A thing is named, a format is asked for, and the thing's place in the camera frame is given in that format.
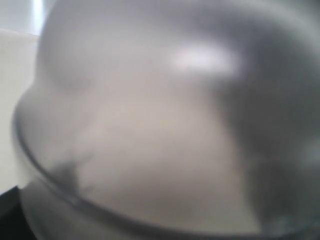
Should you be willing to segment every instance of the bowl rim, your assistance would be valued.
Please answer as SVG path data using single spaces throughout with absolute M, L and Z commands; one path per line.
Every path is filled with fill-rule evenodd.
M 21 124 L 19 121 L 18 108 L 14 111 L 11 134 L 12 141 L 16 151 L 22 154 L 23 159 L 32 168 L 33 172 L 41 179 L 47 187 L 50 188 L 61 200 L 66 202 L 76 211 L 86 217 L 90 217 L 93 221 L 99 222 L 102 226 L 108 226 L 117 232 L 124 233 L 128 236 L 134 236 L 142 239 L 152 240 L 287 240 L 291 236 L 296 236 L 297 233 L 305 232 L 308 227 L 302 227 L 296 231 L 288 232 L 287 234 L 214 234 L 210 232 L 196 232 L 179 230 L 175 228 L 167 228 L 158 225 L 142 222 L 115 211 L 100 207 L 83 199 L 76 192 L 70 191 L 57 180 L 55 180 L 34 158 L 32 152 L 28 148 L 25 138 L 22 134 Z

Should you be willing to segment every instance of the white countertop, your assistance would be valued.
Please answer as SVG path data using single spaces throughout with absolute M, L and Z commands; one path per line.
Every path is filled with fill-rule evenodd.
M 11 119 L 33 81 L 37 41 L 34 35 L 0 29 L 0 194 L 17 184 Z

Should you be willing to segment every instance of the black surface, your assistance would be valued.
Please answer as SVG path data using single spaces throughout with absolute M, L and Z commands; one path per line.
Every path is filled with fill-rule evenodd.
M 0 240 L 36 240 L 24 217 L 17 188 L 0 196 Z

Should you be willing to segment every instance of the white surface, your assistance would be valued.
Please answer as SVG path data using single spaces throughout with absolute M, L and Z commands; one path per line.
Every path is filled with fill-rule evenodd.
M 0 0 L 0 28 L 39 35 L 57 0 Z
M 17 184 L 11 118 L 33 80 L 38 37 L 0 29 L 0 194 Z

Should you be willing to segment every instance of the clear plastic container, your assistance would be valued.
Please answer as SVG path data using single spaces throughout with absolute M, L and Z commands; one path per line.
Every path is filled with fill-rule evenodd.
M 37 237 L 317 239 L 319 11 L 59 1 L 13 121 Z

